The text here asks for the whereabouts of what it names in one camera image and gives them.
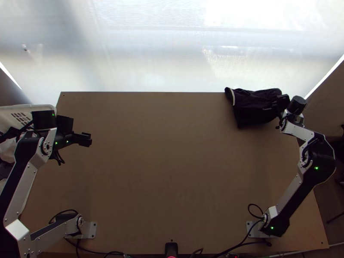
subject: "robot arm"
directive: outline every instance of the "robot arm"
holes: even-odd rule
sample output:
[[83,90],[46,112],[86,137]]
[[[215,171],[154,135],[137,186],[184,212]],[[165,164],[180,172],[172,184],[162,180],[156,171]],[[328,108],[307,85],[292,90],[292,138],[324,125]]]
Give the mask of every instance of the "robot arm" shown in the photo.
[[302,115],[306,101],[295,96],[280,117],[281,133],[295,136],[300,146],[298,173],[275,206],[263,216],[260,231],[268,236],[281,237],[289,227],[289,219],[306,196],[325,182],[336,169],[335,154],[325,136],[306,129]]
[[77,213],[60,214],[54,223],[33,233],[19,220],[38,169],[57,155],[58,149],[92,143],[90,134],[74,134],[73,119],[55,116],[52,110],[33,111],[32,121],[34,130],[26,131],[18,141],[15,164],[0,194],[0,253],[6,257],[36,257],[63,237],[95,237],[96,223],[84,221]]

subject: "white backdrop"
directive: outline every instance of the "white backdrop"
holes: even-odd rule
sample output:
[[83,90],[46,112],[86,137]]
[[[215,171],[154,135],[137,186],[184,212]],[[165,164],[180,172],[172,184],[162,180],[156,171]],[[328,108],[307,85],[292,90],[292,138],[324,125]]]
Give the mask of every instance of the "white backdrop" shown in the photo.
[[344,54],[340,0],[0,0],[0,62],[35,104],[61,91],[305,96]]

